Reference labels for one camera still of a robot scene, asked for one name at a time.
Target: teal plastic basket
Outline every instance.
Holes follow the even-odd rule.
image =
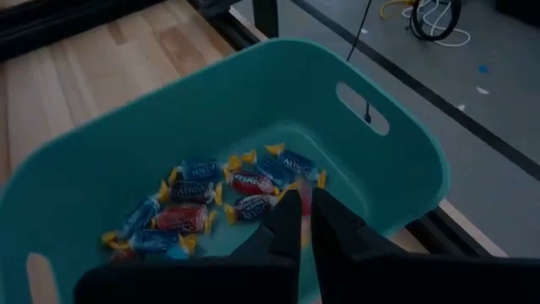
[[[382,136],[337,95],[343,82],[388,121]],[[336,54],[307,41],[270,40],[169,84],[52,140],[13,174],[0,205],[0,290],[30,302],[26,260],[51,265],[61,301],[109,257],[104,231],[181,160],[226,160],[264,144],[286,147],[328,172],[327,190],[383,235],[435,208],[449,186],[433,136],[394,99]],[[224,200],[234,192],[225,189]],[[205,255],[227,255],[256,228],[218,215]],[[318,296],[311,248],[302,252],[301,302]]]

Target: white cable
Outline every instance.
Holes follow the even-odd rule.
[[[418,6],[418,10],[420,10],[422,7],[428,5],[431,1],[433,1],[433,0],[423,0]],[[434,23],[429,22],[427,20],[427,17],[428,17],[429,14],[433,13],[437,9],[437,7],[439,7],[439,0],[435,0],[435,6],[428,13],[424,14],[422,19],[424,20],[424,22],[427,25],[431,26],[431,30],[429,31],[430,35],[433,35],[435,30],[446,30],[446,28],[437,26],[437,24],[439,23],[442,16],[444,16],[446,14],[446,12],[448,12],[448,9],[450,9],[450,6],[451,6],[451,2],[448,3],[448,5],[446,5],[445,10],[442,12],[442,14],[439,15],[439,17],[435,20]],[[405,17],[405,18],[411,18],[411,13],[407,14],[407,12],[412,11],[412,10],[413,10],[413,8],[405,8],[402,11],[402,16]],[[464,42],[456,43],[456,44],[444,43],[444,42],[440,42],[440,41],[434,41],[434,43],[436,43],[436,44],[438,44],[440,46],[459,47],[459,46],[465,46],[471,40],[471,35],[469,33],[467,33],[465,30],[454,29],[452,31],[455,31],[457,33],[462,33],[467,38],[465,39]]]

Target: black frame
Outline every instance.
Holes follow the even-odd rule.
[[[5,9],[0,11],[0,62],[71,35],[76,35],[100,24],[111,22],[162,1],[164,0],[34,0]],[[304,0],[291,1],[352,44],[351,39],[354,39],[354,36],[343,27],[340,27]],[[196,0],[188,0],[188,2],[193,7],[200,9]],[[253,8],[256,27],[268,37],[278,36],[277,0],[257,0],[254,2]],[[260,41],[229,12],[207,16],[205,19],[237,51]],[[420,91],[425,92],[428,90],[428,93],[434,94],[433,91],[419,84],[418,80],[412,79],[410,75],[397,68],[392,62],[384,57],[381,59],[381,54],[364,42],[359,41],[356,47],[406,85],[411,86],[408,82],[413,82]],[[509,145],[506,145],[504,150],[508,151]],[[536,176],[536,167],[531,166],[527,160],[523,161],[517,163],[517,165],[527,165],[529,171],[526,171]],[[485,248],[469,236],[440,208],[428,212],[422,219],[409,224],[407,229],[432,253],[481,257],[490,255]]]

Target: gray floor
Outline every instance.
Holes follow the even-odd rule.
[[[358,30],[364,4],[355,0],[309,0],[351,32]],[[374,0],[362,40],[416,79],[499,135],[540,161],[535,96],[540,67],[540,30],[494,11],[490,2],[468,0],[458,28],[472,35],[459,48],[416,40],[401,16],[379,19]],[[317,41],[345,57],[350,45],[289,0],[278,0],[282,37]],[[235,5],[252,21],[251,1]],[[461,127],[428,101],[359,52],[351,62],[408,107],[439,139],[451,164],[448,200],[511,256],[540,257],[540,188],[537,181]],[[486,65],[489,73],[480,73]],[[477,92],[479,86],[488,95]]]

